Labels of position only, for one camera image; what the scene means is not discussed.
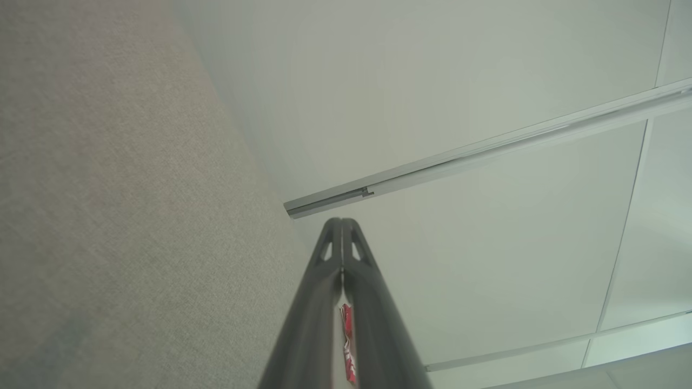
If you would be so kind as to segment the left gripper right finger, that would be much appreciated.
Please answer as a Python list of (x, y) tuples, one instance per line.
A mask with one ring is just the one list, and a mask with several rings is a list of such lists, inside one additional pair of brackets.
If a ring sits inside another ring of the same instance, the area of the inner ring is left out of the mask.
[(431, 388), (361, 227), (354, 219), (342, 222), (344, 292), (353, 309), (358, 387)]

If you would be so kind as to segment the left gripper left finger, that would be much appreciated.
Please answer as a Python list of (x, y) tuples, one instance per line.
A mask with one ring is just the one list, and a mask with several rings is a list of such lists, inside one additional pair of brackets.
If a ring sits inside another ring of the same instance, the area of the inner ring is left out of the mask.
[(343, 220), (331, 218), (303, 273), (259, 388), (331, 388), (334, 308), (342, 293)]

